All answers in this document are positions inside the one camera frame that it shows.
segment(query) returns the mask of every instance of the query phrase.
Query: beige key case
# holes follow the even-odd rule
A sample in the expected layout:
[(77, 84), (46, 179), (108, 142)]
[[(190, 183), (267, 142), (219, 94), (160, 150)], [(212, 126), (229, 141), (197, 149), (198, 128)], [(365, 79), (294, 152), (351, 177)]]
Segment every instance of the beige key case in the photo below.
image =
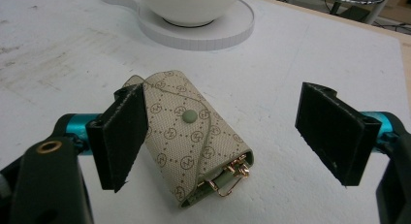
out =
[(254, 161), (250, 147), (181, 72), (146, 80), (133, 76), (124, 86), (142, 82), (145, 144), (179, 206), (190, 207), (214, 191), (229, 195), (249, 175)]

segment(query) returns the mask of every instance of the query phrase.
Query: white surface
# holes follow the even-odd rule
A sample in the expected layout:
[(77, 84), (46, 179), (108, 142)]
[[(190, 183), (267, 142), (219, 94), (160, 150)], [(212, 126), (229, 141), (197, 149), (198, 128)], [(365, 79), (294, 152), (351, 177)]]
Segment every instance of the white surface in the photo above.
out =
[(253, 32), (254, 12), (244, 1), (235, 4), (212, 23), (196, 28), (177, 27), (150, 11), (141, 0), (104, 0), (135, 10), (142, 32), (153, 41), (171, 48), (206, 51), (230, 48)]
[(64, 113), (103, 112), (134, 74), (178, 69), (253, 148), (233, 194), (177, 209), (143, 146), (117, 194), (81, 157), (96, 223), (378, 223), (374, 154), (360, 187), (341, 186), (294, 123), (303, 81), (338, 91), (359, 111), (397, 114), (410, 128), (397, 40), (261, 0), (253, 35), (193, 52), (146, 38), (136, 14), (102, 0), (0, 0), (0, 168), (47, 137)]
[(236, 0), (143, 0), (151, 11), (180, 26), (200, 26), (224, 15)]

